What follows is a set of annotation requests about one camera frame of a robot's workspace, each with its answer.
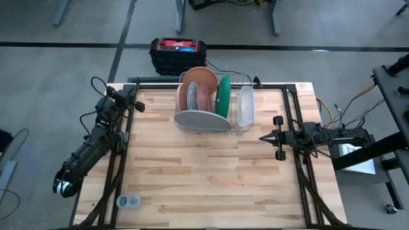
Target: white plate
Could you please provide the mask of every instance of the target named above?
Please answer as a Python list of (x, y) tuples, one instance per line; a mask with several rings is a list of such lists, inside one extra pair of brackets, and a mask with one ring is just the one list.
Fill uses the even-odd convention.
[(231, 130), (231, 123), (226, 118), (208, 111), (181, 111), (174, 116), (174, 120), (184, 129), (197, 132), (219, 133)]

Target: white paper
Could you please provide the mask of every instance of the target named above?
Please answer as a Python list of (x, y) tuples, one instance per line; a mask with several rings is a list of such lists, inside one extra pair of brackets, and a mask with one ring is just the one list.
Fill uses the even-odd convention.
[[(340, 144), (338, 145), (340, 157), (347, 155), (355, 150), (359, 150), (361, 147), (353, 146), (352, 144)], [(345, 171), (352, 171), (357, 173), (368, 173), (375, 175), (375, 167), (373, 165), (373, 159), (367, 160), (363, 163), (353, 165), (343, 169)]]

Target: green plate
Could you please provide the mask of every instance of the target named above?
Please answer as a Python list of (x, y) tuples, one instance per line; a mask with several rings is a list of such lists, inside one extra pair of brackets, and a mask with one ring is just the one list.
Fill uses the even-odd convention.
[(230, 76), (224, 76), (219, 82), (216, 94), (216, 113), (227, 118), (230, 105)]

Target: yellow cable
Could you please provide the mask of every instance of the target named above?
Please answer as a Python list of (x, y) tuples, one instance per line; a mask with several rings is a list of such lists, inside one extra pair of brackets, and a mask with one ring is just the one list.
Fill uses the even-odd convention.
[[(352, 98), (352, 100), (354, 100), (354, 99), (356, 99), (356, 98), (358, 98), (358, 97), (360, 97), (360, 96), (366, 94), (368, 91), (370, 91), (370, 90), (373, 89), (374, 87), (375, 87), (375, 84), (374, 84), (374, 83), (368, 85), (368, 87), (364, 88), (361, 92), (357, 93), (357, 94)], [(335, 120), (335, 118), (331, 119), (331, 121), (330, 121), (330, 126), (329, 126), (328, 128), (331, 128), (331, 127), (332, 127), (332, 124), (333, 124), (332, 122), (333, 122), (334, 120)]]
[(326, 110), (330, 114), (330, 120), (332, 121), (334, 119), (334, 117), (332, 115), (332, 112), (331, 112), (330, 108), (326, 105), (326, 103), (322, 99), (320, 99), (319, 97), (316, 97), (316, 98), (317, 98), (317, 100), (319, 100), (321, 102), (322, 105), (324, 105), (324, 107), (326, 108)]

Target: black case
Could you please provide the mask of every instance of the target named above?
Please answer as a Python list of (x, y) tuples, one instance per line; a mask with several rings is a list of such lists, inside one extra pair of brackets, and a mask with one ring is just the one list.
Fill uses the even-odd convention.
[(0, 152), (4, 153), (4, 150), (6, 149), (7, 145), (9, 145), (9, 143), (11, 143), (12, 140), (13, 140), (12, 134), (0, 130)]
[[(192, 41), (189, 39), (166, 38), (176, 41)], [(178, 76), (183, 72), (197, 66), (206, 66), (206, 44), (197, 41), (197, 52), (181, 52), (157, 50), (159, 38), (151, 42), (149, 54), (152, 58), (152, 64), (156, 72), (161, 75)]]

